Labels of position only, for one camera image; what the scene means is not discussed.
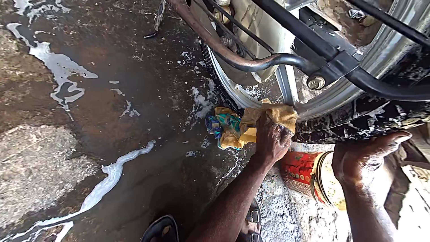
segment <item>black tire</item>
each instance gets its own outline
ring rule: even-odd
[[[243,109],[224,89],[203,40],[201,47],[206,66],[214,83],[225,102],[239,115]],[[410,76],[417,73],[423,78],[413,79],[417,82],[428,82],[430,55],[421,47],[413,48],[399,61],[381,81],[410,84]],[[368,139],[373,136],[389,133],[394,130],[415,127],[430,120],[430,102],[402,102],[375,97],[364,93],[354,101],[320,117],[298,121],[293,141],[311,144],[332,144],[336,141]]]

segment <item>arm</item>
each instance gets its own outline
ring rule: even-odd
[[[243,171],[221,192],[187,242],[235,241],[251,202],[273,164],[291,144],[292,132],[264,113],[257,122],[257,148]]]
[[[396,228],[384,209],[386,195],[377,182],[384,156],[396,151],[412,135],[395,132],[374,140],[338,143],[333,172],[342,185],[354,242],[392,242]]]

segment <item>bucket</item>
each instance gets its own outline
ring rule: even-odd
[[[285,185],[325,206],[346,210],[344,192],[332,169],[333,151],[288,152],[281,159]]]

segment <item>silver alloy wheel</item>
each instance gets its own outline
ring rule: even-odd
[[[389,14],[418,31],[423,31],[430,22],[430,0],[394,0]],[[382,25],[370,43],[370,48],[362,60],[361,67],[376,78],[381,78],[413,45],[413,42],[409,39]],[[240,85],[227,77],[216,60],[214,53],[208,46],[206,48],[208,48],[212,65],[223,87],[237,105],[242,108],[261,106],[261,103],[256,98],[250,96]],[[299,114],[299,120],[307,120],[327,114],[353,101],[362,93],[359,88],[342,78],[307,103],[300,103],[297,98],[292,67],[280,65],[275,75],[284,103],[295,107]]]

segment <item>yellow cloth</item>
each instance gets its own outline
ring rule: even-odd
[[[232,130],[224,130],[220,139],[220,145],[223,149],[228,147],[241,149],[248,142],[257,142],[256,123],[264,112],[266,112],[274,123],[282,125],[294,133],[298,116],[294,108],[285,104],[271,104],[270,101],[267,103],[266,100],[263,100],[263,102],[261,108],[245,109],[240,121],[240,134]],[[224,107],[215,108],[215,114],[225,113],[238,117],[231,109]]]

